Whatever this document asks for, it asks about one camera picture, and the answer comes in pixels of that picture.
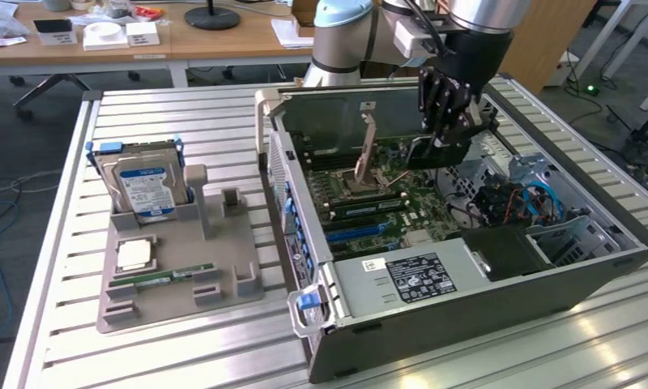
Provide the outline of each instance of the power supply label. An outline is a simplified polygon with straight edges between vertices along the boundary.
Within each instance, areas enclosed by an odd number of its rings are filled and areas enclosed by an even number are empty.
[[[406,303],[457,292],[453,278],[435,253],[387,262],[387,270]]]

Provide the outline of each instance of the aluminum workbench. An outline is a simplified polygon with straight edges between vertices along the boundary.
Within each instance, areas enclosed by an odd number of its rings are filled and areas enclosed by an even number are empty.
[[[646,190],[517,82],[493,84],[648,226]],[[5,387],[648,387],[648,264],[565,313],[308,384],[255,157],[254,94],[276,85],[287,84],[106,92],[83,102]],[[518,150],[533,150],[509,119],[501,121]],[[94,323],[111,198],[83,144],[174,134],[187,143],[188,164],[208,166],[207,193],[238,186],[247,194],[266,298],[103,336]]]

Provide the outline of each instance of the wooden desk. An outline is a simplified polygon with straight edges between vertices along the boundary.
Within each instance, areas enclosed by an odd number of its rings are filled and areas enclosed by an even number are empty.
[[[226,31],[210,32],[186,23],[186,11],[200,4],[170,3],[168,26],[159,26],[162,44],[130,49],[84,51],[83,27],[78,26],[76,45],[44,46],[36,35],[35,19],[64,19],[84,11],[51,12],[39,3],[22,3],[15,17],[35,35],[20,45],[0,47],[0,75],[50,75],[102,71],[168,69],[176,88],[187,88],[186,70],[198,66],[260,65],[310,62],[311,50],[284,49],[271,27],[272,16],[236,10],[242,23]],[[288,8],[275,4],[252,4],[274,14]]]
[[[130,49],[84,51],[83,48],[83,26],[75,26],[78,30],[78,41],[75,45],[42,45],[38,37],[38,30],[34,20],[39,19],[64,19],[68,16],[83,15],[86,11],[70,10],[66,12],[51,12],[42,4],[22,3],[18,9],[18,20],[31,29],[34,35],[27,37],[27,42],[19,45],[0,47],[0,65],[51,65],[59,63],[91,63],[91,62],[122,62],[135,61],[142,55],[163,55],[170,58],[172,52],[171,27],[159,26],[159,36],[162,44],[154,46],[131,47]]]
[[[312,54],[310,49],[284,49],[271,20],[279,19],[251,11],[234,9],[240,14],[242,22],[238,27],[224,31],[204,31],[186,23],[186,12],[196,8],[198,4],[171,4],[174,24],[171,26],[171,39],[174,41],[174,58],[244,58],[244,57],[280,57]],[[276,4],[264,4],[259,9],[276,15],[286,15],[288,8]]]

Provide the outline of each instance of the hard drive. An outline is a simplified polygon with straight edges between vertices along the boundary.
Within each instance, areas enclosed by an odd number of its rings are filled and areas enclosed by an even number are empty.
[[[154,143],[87,144],[88,159],[111,192],[118,213],[134,212],[142,224],[176,219],[175,208],[191,201],[180,139]]]

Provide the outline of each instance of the blue cable on floor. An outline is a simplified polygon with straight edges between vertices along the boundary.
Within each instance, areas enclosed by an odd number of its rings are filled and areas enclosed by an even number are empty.
[[[9,221],[8,225],[5,225],[0,229],[0,234],[1,234],[8,230],[9,227],[12,227],[12,225],[15,225],[15,222],[20,218],[20,206],[18,205],[16,202],[8,201],[8,200],[0,200],[0,204],[8,204],[15,209],[15,218]],[[3,286],[5,303],[7,303],[7,306],[8,306],[8,317],[5,318],[3,326],[0,327],[0,335],[1,335],[7,331],[7,329],[9,328],[9,324],[12,323],[12,317],[15,315],[15,308],[12,306],[12,297],[9,296],[8,283],[4,280],[4,274],[3,274],[1,268],[0,268],[0,286]]]
[[[12,323],[13,307],[12,307],[12,297],[9,296],[8,284],[4,281],[3,269],[0,268],[0,285],[3,286],[4,299],[8,305],[8,317],[4,320],[3,326],[0,327],[0,335],[5,332]]]

